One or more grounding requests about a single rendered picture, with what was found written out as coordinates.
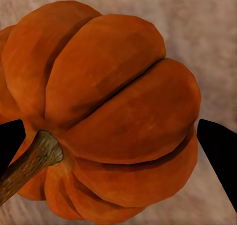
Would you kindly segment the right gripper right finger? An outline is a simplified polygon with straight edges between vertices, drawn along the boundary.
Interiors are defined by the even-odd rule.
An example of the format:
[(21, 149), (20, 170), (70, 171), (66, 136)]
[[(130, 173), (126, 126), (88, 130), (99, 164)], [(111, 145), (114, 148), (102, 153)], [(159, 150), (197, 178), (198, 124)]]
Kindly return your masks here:
[(197, 138), (237, 212), (237, 133), (201, 119)]

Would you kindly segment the pumpkin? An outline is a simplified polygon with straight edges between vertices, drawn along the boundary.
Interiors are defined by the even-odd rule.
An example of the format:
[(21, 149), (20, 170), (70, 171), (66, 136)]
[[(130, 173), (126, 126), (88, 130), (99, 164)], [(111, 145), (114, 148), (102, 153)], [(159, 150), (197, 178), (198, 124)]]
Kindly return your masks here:
[(118, 224), (180, 191), (198, 160), (201, 93), (156, 26), (69, 0), (0, 31), (0, 125), (26, 138), (0, 179), (65, 220)]

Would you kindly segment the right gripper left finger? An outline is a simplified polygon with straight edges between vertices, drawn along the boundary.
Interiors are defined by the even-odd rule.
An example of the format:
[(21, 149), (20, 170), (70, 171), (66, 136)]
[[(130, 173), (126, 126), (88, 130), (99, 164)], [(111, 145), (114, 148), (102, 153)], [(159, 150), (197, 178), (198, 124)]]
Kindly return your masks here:
[(0, 179), (25, 138), (26, 132), (21, 119), (0, 125)]

